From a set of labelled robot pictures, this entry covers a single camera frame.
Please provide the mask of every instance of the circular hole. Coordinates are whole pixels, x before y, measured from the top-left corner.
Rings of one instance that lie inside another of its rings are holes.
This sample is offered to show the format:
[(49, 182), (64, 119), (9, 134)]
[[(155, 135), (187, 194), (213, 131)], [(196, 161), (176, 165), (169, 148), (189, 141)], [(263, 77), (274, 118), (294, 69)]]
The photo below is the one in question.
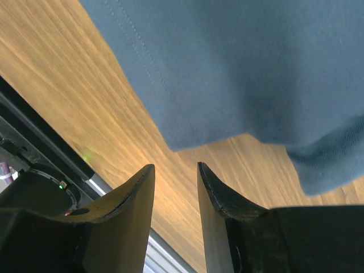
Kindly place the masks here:
[(69, 214), (69, 216), (73, 216), (73, 215), (82, 215), (82, 214), (86, 214), (87, 212), (89, 212), (89, 209), (76, 209), (73, 212), (71, 212)]

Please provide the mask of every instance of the stitching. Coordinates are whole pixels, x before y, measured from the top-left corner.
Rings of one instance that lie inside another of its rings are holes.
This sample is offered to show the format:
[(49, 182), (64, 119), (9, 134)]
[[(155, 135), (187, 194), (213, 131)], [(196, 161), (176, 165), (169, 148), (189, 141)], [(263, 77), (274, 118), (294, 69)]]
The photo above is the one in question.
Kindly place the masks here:
[[(162, 84), (163, 84), (164, 88), (165, 88), (165, 89), (166, 89), (166, 91), (169, 93), (169, 95), (173, 98), (173, 100), (176, 102), (177, 107), (179, 108), (180, 112), (182, 113), (183, 111), (182, 111), (181, 106), (180, 106), (180, 105), (179, 105), (179, 103), (177, 102), (177, 100), (176, 100), (175, 96), (171, 93), (171, 91), (169, 91), (169, 88), (167, 87), (167, 84), (166, 84), (166, 82), (164, 81), (164, 79), (163, 79), (163, 77), (162, 77), (162, 74), (160, 73), (159, 69), (158, 69), (158, 68), (157, 68), (157, 66), (155, 65), (155, 63), (154, 63), (154, 61), (153, 61), (153, 59), (152, 59), (152, 56), (151, 56), (151, 55), (150, 55), (150, 53), (149, 53), (149, 50), (147, 49), (147, 47), (146, 47), (145, 43), (143, 42), (142, 38), (141, 38), (141, 37), (140, 37), (140, 35), (138, 34), (137, 30), (135, 29), (134, 24), (133, 24), (133, 23), (132, 23), (132, 21), (130, 20), (130, 18), (129, 18), (129, 16), (128, 16), (128, 14), (125, 12), (125, 9), (124, 9), (124, 7), (122, 6), (122, 4), (121, 4), (120, 0), (117, 0), (117, 2), (118, 2), (118, 4), (119, 4), (119, 7), (121, 8), (122, 12), (123, 12), (123, 13), (124, 13), (124, 15), (126, 16), (126, 19), (127, 19), (128, 23), (130, 24), (131, 28), (134, 30), (134, 32), (135, 32), (136, 36), (138, 37), (139, 41), (142, 43), (143, 48), (144, 48), (144, 50), (146, 51), (146, 53), (148, 54), (148, 57), (149, 57), (149, 59), (150, 59), (150, 62), (151, 62), (151, 64), (152, 64), (152, 66), (153, 66), (154, 70), (157, 72), (157, 74), (158, 74), (158, 76), (159, 76), (159, 78), (160, 78), (160, 80), (161, 80), (161, 82), (162, 82)], [(126, 31), (124, 30), (124, 28), (121, 26), (120, 21), (119, 21), (119, 20), (118, 20), (118, 18), (116, 17), (115, 13), (113, 12), (113, 10), (112, 10), (112, 8), (110, 7), (110, 5), (109, 5), (109, 3), (107, 2), (107, 0), (105, 0), (105, 3), (106, 3), (106, 5), (107, 5), (107, 7), (109, 8), (109, 10), (110, 10), (110, 12), (111, 12), (111, 14), (112, 14), (112, 16), (113, 16), (114, 20), (118, 23), (118, 25), (119, 25), (120, 29), (123, 31), (123, 33), (124, 33), (124, 34), (125, 34), (125, 36), (127, 37), (128, 41), (129, 41), (129, 42), (131, 43), (131, 45), (133, 46), (133, 49), (134, 49), (135, 53), (137, 54), (137, 56), (139, 57), (140, 62), (142, 63), (143, 68), (144, 68), (145, 72), (146, 72), (146, 73), (147, 73), (147, 75), (148, 75), (148, 78), (149, 78), (149, 79), (150, 79), (150, 81), (153, 83), (154, 88), (157, 90), (157, 86), (156, 86), (156, 84), (153, 82), (153, 80), (152, 80), (152, 78), (151, 78), (151, 75), (149, 74), (149, 72), (148, 72), (148, 70), (147, 70), (147, 68), (146, 68), (146, 66), (145, 66), (145, 63), (144, 63), (144, 62), (143, 62), (143, 60), (142, 60), (141, 55), (139, 54), (138, 50), (137, 50), (137, 49), (136, 49), (136, 47), (135, 47), (135, 44), (131, 41), (130, 37), (128, 36), (128, 34), (127, 34), (127, 33), (126, 33)], [(195, 136), (195, 138), (196, 138), (196, 140), (197, 140), (198, 145), (201, 145), (201, 143), (200, 143), (200, 141), (199, 141), (199, 139), (198, 139), (198, 137), (197, 137), (197, 135), (196, 135), (196, 133), (195, 133), (194, 129), (192, 128), (192, 126), (191, 126), (191, 124), (189, 123), (189, 121), (188, 121), (188, 120), (187, 120), (187, 124), (188, 124), (188, 126), (189, 126), (189, 128), (190, 128), (190, 130), (191, 130), (192, 134)]]
[(133, 46), (133, 49), (134, 49), (134, 51), (135, 51), (136, 55), (139, 57), (140, 62), (141, 62), (141, 63), (142, 63), (142, 65), (143, 65), (144, 71), (145, 71), (145, 73), (147, 74), (147, 76), (148, 76), (148, 78), (150, 79), (150, 81), (152, 82), (152, 84), (154, 85), (154, 88), (155, 88), (155, 89), (157, 89), (157, 87), (156, 87), (155, 83), (154, 83), (154, 82), (153, 82), (153, 80), (152, 80), (152, 77), (150, 76), (150, 74), (149, 74), (149, 72), (148, 72), (148, 70), (147, 70), (147, 67), (145, 66), (145, 63), (144, 63), (144, 62), (143, 62), (143, 60), (142, 60), (142, 57), (140, 56), (140, 54), (139, 54), (138, 50), (135, 48), (135, 45), (134, 45), (134, 43), (131, 41), (131, 39), (130, 39), (129, 35), (126, 33), (126, 31), (124, 30), (124, 28), (121, 26), (120, 21), (119, 21), (119, 20), (118, 20), (118, 18), (116, 17), (115, 13), (113, 12), (113, 10), (112, 10), (112, 8), (110, 7), (110, 5), (109, 5), (109, 3), (108, 3), (108, 1), (107, 1), (107, 0), (105, 0), (105, 4), (106, 4), (106, 6), (109, 8), (109, 10), (110, 10), (110, 12), (111, 12), (111, 14), (112, 14), (112, 16), (113, 16), (114, 20), (118, 23), (118, 25), (119, 25), (120, 29), (121, 29), (121, 30), (123, 31), (123, 33), (125, 34), (126, 38), (128, 39), (128, 41), (129, 41), (129, 42), (131, 43), (131, 45)]

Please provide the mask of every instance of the cable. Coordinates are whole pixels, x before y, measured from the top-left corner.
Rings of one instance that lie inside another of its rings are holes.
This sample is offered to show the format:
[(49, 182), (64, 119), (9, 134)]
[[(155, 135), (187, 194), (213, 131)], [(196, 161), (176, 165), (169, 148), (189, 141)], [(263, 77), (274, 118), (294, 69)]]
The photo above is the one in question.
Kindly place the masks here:
[(10, 168), (9, 168), (9, 165), (6, 163), (6, 162), (2, 162), (0, 163), (0, 177), (2, 177), (6, 184), (11, 184), (12, 182), (14, 182), (14, 179), (11, 175), (11, 172), (10, 172)]

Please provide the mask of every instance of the wooden floor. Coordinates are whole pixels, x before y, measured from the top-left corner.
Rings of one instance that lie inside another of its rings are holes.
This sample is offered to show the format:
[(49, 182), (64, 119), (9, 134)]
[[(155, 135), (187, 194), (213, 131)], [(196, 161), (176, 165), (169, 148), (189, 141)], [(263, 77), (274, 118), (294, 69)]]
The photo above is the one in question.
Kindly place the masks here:
[(122, 184), (145, 164), (155, 164), (152, 227), (197, 272), (206, 270), (198, 161), (268, 208), (364, 202), (362, 181), (305, 197), (285, 150), (247, 135), (171, 152), (76, 1), (2, 0), (0, 74), (111, 186)]

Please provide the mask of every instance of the black plastic part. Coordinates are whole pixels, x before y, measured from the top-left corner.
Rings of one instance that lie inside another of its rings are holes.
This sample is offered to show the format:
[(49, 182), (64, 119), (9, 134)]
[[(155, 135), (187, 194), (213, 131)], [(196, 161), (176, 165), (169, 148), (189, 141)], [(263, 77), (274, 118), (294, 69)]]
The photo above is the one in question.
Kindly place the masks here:
[(64, 176), (47, 166), (35, 166), (0, 193), (0, 208), (26, 208), (45, 216), (65, 215), (76, 208), (80, 193), (70, 184), (60, 189)]
[(20, 148), (8, 139), (0, 140), (0, 162), (6, 162), (13, 169), (28, 170), (30, 163), (23, 157), (19, 157)]
[(142, 273), (154, 180), (154, 166), (147, 165), (73, 216), (49, 218), (23, 209), (0, 209), (1, 270)]
[(208, 273), (364, 272), (364, 206), (264, 209), (198, 164)]

